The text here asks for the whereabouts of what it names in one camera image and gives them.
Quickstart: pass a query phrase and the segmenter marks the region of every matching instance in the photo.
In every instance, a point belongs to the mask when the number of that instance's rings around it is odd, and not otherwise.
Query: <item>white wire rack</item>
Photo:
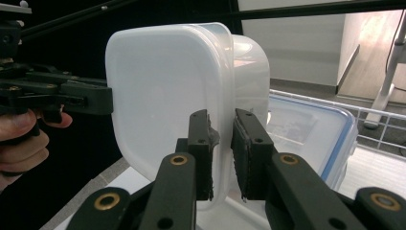
[[[337,102],[332,102],[332,101],[327,101],[327,100],[321,100],[321,99],[316,99],[316,98],[311,98],[307,96],[302,96],[302,95],[297,95],[297,94],[291,94],[291,93],[286,93],[278,90],[269,90],[270,94],[274,95],[280,95],[292,99],[298,99],[298,100],[303,100],[303,101],[309,101],[309,102],[314,102],[317,104],[325,104],[329,106],[336,106],[336,107],[342,107],[348,110],[353,114],[355,117],[356,123],[358,125],[358,130],[364,129],[363,124],[365,121],[365,117],[367,116],[368,113],[374,113],[374,114],[379,114],[382,116],[381,121],[379,122],[378,130],[371,130],[371,131],[363,131],[359,132],[357,136],[357,141],[360,142],[361,144],[363,143],[363,140],[369,141],[368,146],[370,148],[375,148],[378,150],[386,150],[382,149],[383,146],[387,147],[392,147],[397,149],[398,152],[397,154],[405,154],[406,152],[406,147],[403,146],[403,142],[406,141],[406,116],[404,115],[399,115],[395,113],[390,113],[390,112],[385,112],[385,111],[379,111],[379,110],[374,110],[374,109],[369,109],[365,107],[360,107],[360,106],[355,106],[351,104],[346,104],[346,103],[337,103]],[[391,140],[390,138],[386,138],[388,136],[388,132],[396,133],[399,135],[398,137],[404,137],[405,140],[402,143],[395,143],[394,140]]]

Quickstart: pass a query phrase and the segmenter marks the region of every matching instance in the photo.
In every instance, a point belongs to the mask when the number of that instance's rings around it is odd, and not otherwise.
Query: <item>black cable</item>
[[[386,58],[385,76],[386,76],[386,74],[388,73],[389,57],[391,56],[392,48],[394,48],[395,37],[396,37],[397,31],[399,30],[400,23],[401,23],[401,21],[402,21],[402,18],[403,18],[403,14],[404,14],[404,13],[405,13],[405,10],[403,10],[403,11],[402,11],[402,14],[400,15],[399,22],[397,23],[397,27],[396,27],[396,31],[395,31],[394,37],[392,38],[391,49],[389,49],[389,54],[388,54],[388,57]]]

